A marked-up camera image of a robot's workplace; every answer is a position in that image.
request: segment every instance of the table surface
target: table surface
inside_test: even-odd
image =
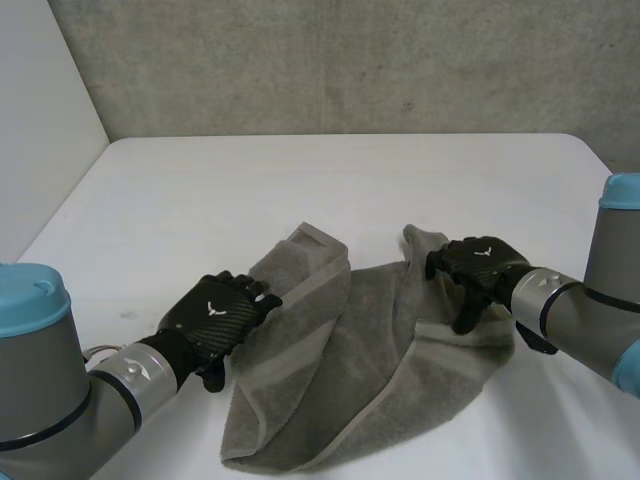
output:
[[[609,175],[567,135],[128,139],[112,144],[21,261],[63,274],[83,348],[154,331],[200,276],[244,272],[300,222],[354,268],[402,258],[407,223],[495,235],[582,278]],[[191,378],[99,480],[237,479],[220,464],[230,388]],[[288,478],[637,478],[640,402],[559,354],[516,354],[451,422],[344,466]]]

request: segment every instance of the robotic hand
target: robotic hand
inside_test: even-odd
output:
[[[142,343],[162,348],[186,345],[186,340],[182,377],[195,372],[209,392],[219,392],[225,382],[223,358],[282,305],[277,296],[264,295],[268,288],[265,282],[246,275],[234,278],[228,271],[206,275],[164,316],[156,336]]]
[[[452,325],[454,332],[464,335],[475,328],[491,303],[504,305],[511,311],[511,294],[516,283],[533,270],[535,267],[499,238],[469,237],[431,252],[425,273],[431,280],[441,271],[464,287],[465,299]],[[520,322],[516,322],[516,328],[531,349],[550,355],[557,353],[556,347]]]

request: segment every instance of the gray towel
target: gray towel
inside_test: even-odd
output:
[[[284,306],[232,356],[226,466],[281,473],[375,452],[451,420],[509,359],[501,307],[451,331],[463,292],[424,277],[446,237],[409,225],[404,238],[408,261],[351,273],[346,247],[303,224],[251,270]]]

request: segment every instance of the concrete wall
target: concrete wall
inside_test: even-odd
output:
[[[566,132],[640,170],[637,0],[50,0],[112,140]]]
[[[0,1],[0,261],[14,261],[108,145],[46,0]]]

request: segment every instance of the white logo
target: white logo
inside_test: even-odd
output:
[[[490,257],[491,256],[491,247],[486,252],[473,252],[474,255],[480,255],[481,257]]]
[[[215,308],[213,308],[211,306],[211,302],[209,302],[207,305],[209,307],[209,316],[210,317],[213,317],[214,315],[226,315],[227,314],[226,311],[218,311]]]

